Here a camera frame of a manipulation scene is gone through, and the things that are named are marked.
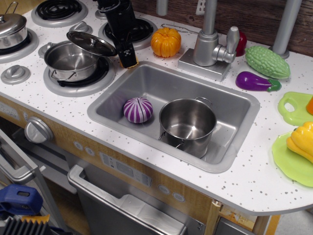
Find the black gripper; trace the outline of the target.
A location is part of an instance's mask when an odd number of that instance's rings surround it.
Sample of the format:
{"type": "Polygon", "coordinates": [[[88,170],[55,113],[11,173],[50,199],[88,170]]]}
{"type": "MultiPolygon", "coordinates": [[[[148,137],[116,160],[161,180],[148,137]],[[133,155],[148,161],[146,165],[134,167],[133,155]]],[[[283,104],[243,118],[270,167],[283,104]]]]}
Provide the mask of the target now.
{"type": "Polygon", "coordinates": [[[115,48],[123,66],[137,63],[134,46],[128,40],[131,30],[136,26],[132,3],[130,0],[98,0],[98,10],[103,12],[115,37],[115,48]]]}

